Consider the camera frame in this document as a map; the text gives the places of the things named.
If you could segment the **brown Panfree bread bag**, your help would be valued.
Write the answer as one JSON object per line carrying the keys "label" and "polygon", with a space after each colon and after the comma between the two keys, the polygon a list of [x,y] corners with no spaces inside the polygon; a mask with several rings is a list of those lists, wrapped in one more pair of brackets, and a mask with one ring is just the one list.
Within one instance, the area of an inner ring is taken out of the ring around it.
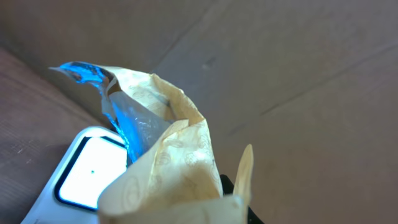
{"label": "brown Panfree bread bag", "polygon": [[123,138],[131,165],[99,196],[100,223],[247,223],[252,146],[224,193],[206,118],[155,74],[86,62],[58,71],[101,95],[103,114]]}

